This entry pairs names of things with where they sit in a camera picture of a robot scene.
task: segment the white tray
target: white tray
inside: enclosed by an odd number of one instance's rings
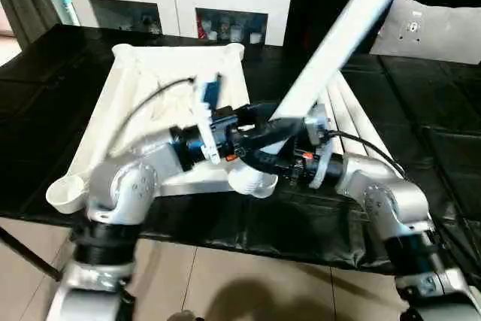
[[[160,85],[185,77],[222,75],[218,107],[234,109],[249,103],[241,60],[244,47],[132,47],[112,48],[115,61],[98,97],[89,125],[64,177],[47,190],[47,200],[57,210],[72,213],[82,208],[90,171],[104,158],[106,147],[118,125],[130,110]],[[127,125],[114,150],[149,132],[170,126],[193,125],[189,110],[192,87],[180,84],[142,108]],[[231,190],[226,164],[209,162],[170,178],[162,184],[160,195],[182,195]]]

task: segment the black tablecloth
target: black tablecloth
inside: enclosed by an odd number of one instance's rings
[[[56,26],[0,68],[0,216],[71,226],[47,187],[68,168],[113,62],[113,45],[204,41]],[[300,53],[248,47],[251,101],[280,100],[302,69]],[[481,263],[481,68],[387,56],[353,56],[343,70],[386,146]],[[245,253],[390,272],[362,209],[329,189],[280,183],[268,199],[233,192],[156,199],[144,236]],[[452,245],[464,269],[473,262]]]

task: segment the robotic arm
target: robotic arm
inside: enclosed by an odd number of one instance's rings
[[[217,156],[239,158],[298,186],[330,184],[356,200],[395,266],[400,296],[410,303],[401,319],[449,319],[455,310],[465,315],[462,319],[481,320],[463,274],[437,240],[421,189],[378,159],[331,153],[330,141],[323,138],[322,105],[304,119],[267,121],[274,108],[275,104],[255,104],[213,113],[209,136],[216,145],[215,156],[206,150],[205,132],[192,126],[144,136],[127,151],[105,159],[92,173],[86,223],[47,320],[130,319],[134,300],[124,288],[134,272],[141,224],[160,185]],[[244,126],[252,128],[243,130]],[[290,138],[295,142],[287,157],[260,150]]]

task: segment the cabinet door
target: cabinet door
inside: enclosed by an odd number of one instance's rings
[[[180,35],[283,45],[291,0],[176,0]]]
[[[72,0],[82,26],[179,35],[175,0]]]

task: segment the wire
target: wire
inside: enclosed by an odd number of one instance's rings
[[[450,243],[451,244],[454,244],[458,250],[460,251],[460,253],[463,255],[463,257],[469,261],[469,263],[474,267],[474,269],[476,270],[476,272],[478,274],[481,274],[481,266],[479,266],[479,262],[478,260],[476,259],[476,257],[471,253],[469,252],[468,248],[463,245],[463,243],[461,242],[461,240],[459,240],[453,233],[450,229],[448,229],[446,227],[446,225],[444,225],[443,221],[441,218],[435,216],[435,215],[431,215],[431,219],[433,221],[433,224],[436,226],[437,228],[437,233],[439,234],[439,236],[441,237],[441,241],[446,244],[446,245],[449,245],[449,242],[446,241],[445,237],[443,236],[443,233],[446,234],[448,236],[448,239],[450,240]],[[462,262],[459,262],[458,258],[453,254],[452,250],[449,250],[449,253],[451,253],[451,256],[453,257],[453,259],[456,261],[456,263],[458,263],[458,265],[461,266]]]
[[[403,178],[407,178],[406,172],[404,172],[404,169],[398,163],[396,163],[394,159],[392,159],[390,156],[385,154],[382,150],[380,150],[378,147],[376,147],[370,141],[366,141],[363,138],[357,137],[355,135],[350,135],[349,133],[345,133],[345,132],[342,132],[342,131],[327,131],[327,132],[324,133],[324,136],[322,137],[322,139],[324,141],[328,141],[329,139],[334,138],[334,137],[348,138],[348,139],[351,139],[353,141],[364,144],[366,147],[371,148],[374,152],[376,152],[377,154],[382,156],[385,159],[385,161],[388,162],[396,171],[398,171],[399,174]]]
[[[122,134],[123,130],[125,129],[125,127],[127,126],[127,124],[130,122],[130,120],[132,119],[132,117],[142,108],[144,107],[147,103],[149,103],[150,101],[152,101],[154,98],[156,98],[157,96],[161,95],[163,92],[165,92],[166,90],[170,89],[171,87],[173,86],[176,86],[177,84],[181,84],[181,83],[185,83],[185,82],[189,82],[189,83],[193,83],[194,81],[194,78],[184,78],[184,79],[179,79],[179,80],[176,80],[172,83],[169,83],[165,86],[161,86],[160,88],[158,88],[155,92],[153,92],[152,94],[150,94],[149,96],[147,96],[143,101],[141,101],[139,104],[137,104],[137,106],[131,110],[131,112],[127,115],[127,117],[125,117],[122,121],[122,123],[120,123],[119,127],[116,129],[115,133],[113,134],[113,137],[110,139],[109,143],[108,143],[108,146],[107,146],[107,156],[111,156],[110,155],[110,151],[112,150],[113,146],[115,146],[117,140],[119,139],[120,135]]]

